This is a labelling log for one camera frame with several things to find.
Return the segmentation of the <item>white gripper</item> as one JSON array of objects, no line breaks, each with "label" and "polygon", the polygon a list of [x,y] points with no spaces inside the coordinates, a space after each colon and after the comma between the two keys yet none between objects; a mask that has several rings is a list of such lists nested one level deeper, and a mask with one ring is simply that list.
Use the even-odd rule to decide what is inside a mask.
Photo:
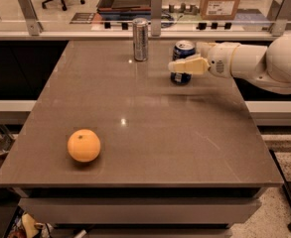
[{"label": "white gripper", "polygon": [[207,70],[217,77],[232,77],[232,62],[240,43],[196,42],[196,51],[202,57],[177,59],[168,64],[168,70],[174,73],[202,75]]}]

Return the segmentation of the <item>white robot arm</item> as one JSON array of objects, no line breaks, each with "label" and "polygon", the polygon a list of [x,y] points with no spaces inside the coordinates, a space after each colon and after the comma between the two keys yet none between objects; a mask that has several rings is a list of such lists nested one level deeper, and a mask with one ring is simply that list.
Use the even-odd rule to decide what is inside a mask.
[{"label": "white robot arm", "polygon": [[175,73],[239,78],[278,94],[291,94],[291,37],[279,37],[268,47],[241,43],[197,42],[198,52],[168,64]]}]

